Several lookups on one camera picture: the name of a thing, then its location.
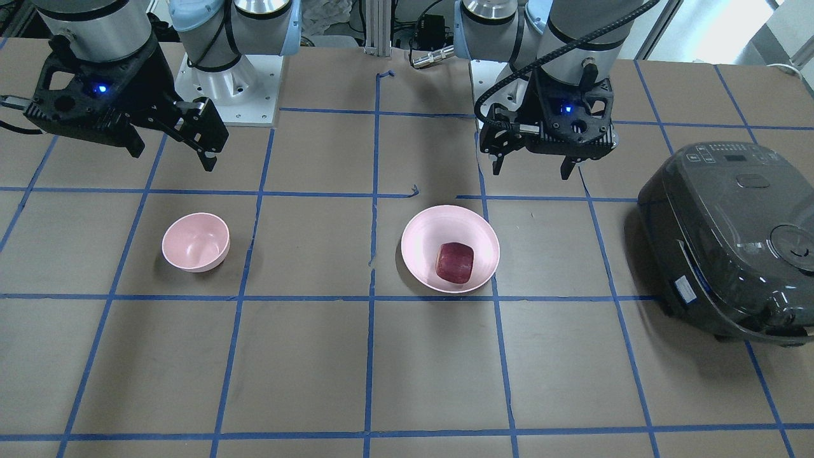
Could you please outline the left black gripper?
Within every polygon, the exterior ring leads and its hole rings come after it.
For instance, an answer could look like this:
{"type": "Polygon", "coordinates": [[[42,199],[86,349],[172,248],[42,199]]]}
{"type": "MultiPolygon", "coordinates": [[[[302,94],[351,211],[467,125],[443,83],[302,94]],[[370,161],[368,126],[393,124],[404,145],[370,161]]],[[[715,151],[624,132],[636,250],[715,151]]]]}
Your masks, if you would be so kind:
{"type": "Polygon", "coordinates": [[[543,70],[531,72],[520,108],[511,112],[492,104],[488,117],[497,122],[517,124],[503,128],[483,122],[480,151],[492,161],[492,174],[499,175],[506,157],[518,149],[543,155],[562,155],[559,174],[566,181],[581,160],[599,160],[618,144],[611,110],[614,91],[610,78],[597,79],[582,91],[555,80],[543,70]]]}

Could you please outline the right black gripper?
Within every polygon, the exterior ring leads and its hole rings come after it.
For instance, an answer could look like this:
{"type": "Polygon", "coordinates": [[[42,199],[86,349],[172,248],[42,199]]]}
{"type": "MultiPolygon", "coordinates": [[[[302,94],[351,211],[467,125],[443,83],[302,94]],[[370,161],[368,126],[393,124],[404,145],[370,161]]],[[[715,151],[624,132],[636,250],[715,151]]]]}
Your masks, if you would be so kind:
{"type": "Polygon", "coordinates": [[[49,45],[24,110],[29,121],[47,133],[125,148],[133,158],[145,148],[136,127],[160,130],[194,150],[205,171],[214,170],[229,131],[212,99],[181,101],[153,31],[133,55],[112,62],[80,60],[65,34],[49,45]]]}

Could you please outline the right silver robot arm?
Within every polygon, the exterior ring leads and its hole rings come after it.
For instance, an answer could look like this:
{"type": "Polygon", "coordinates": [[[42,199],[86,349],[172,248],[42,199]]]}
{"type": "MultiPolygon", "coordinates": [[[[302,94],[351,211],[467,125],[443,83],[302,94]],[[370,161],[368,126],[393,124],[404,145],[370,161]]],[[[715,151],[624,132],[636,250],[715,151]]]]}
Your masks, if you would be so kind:
{"type": "Polygon", "coordinates": [[[140,157],[139,128],[195,151],[206,171],[229,133],[219,108],[258,90],[250,56],[301,45],[298,1],[171,1],[169,14],[197,93],[179,95],[158,24],[134,1],[35,1],[52,33],[24,116],[49,134],[125,148],[140,157]]]}

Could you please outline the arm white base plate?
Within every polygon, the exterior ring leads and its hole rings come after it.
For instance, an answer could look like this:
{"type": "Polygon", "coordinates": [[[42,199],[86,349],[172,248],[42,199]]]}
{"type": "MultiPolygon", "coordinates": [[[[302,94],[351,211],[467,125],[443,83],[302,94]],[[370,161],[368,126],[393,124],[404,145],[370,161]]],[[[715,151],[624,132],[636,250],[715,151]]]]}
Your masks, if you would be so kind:
{"type": "MultiPolygon", "coordinates": [[[[470,61],[472,99],[477,101],[486,90],[493,87],[498,81],[509,76],[513,70],[507,62],[489,60],[470,61]]],[[[531,73],[520,76],[507,86],[501,88],[490,96],[480,107],[483,116],[488,114],[492,104],[500,104],[511,112],[516,112],[524,100],[531,73]]]]}
{"type": "Polygon", "coordinates": [[[230,69],[206,72],[181,61],[175,90],[186,101],[211,99],[227,127],[273,127],[286,58],[244,55],[230,69]]]}

